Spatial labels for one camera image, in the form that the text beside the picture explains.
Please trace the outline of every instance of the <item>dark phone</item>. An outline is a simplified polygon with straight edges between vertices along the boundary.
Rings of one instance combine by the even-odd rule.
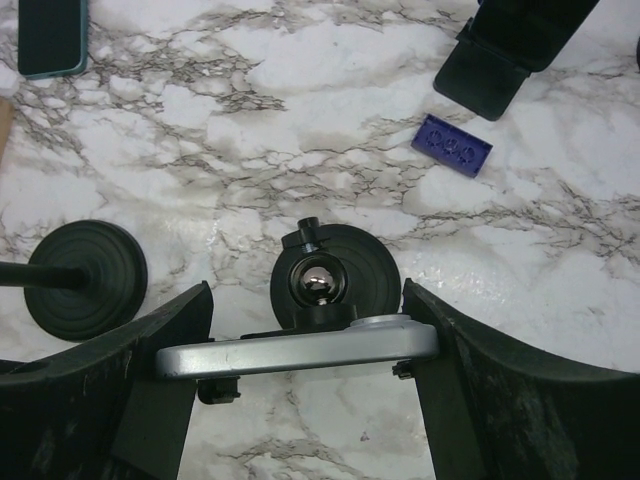
[[[20,73],[35,79],[82,72],[87,24],[87,0],[19,0]]]

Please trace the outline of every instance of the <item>black rod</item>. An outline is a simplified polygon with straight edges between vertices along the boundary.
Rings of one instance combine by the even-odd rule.
[[[0,287],[66,288],[77,290],[86,284],[87,277],[79,268],[0,262]]]

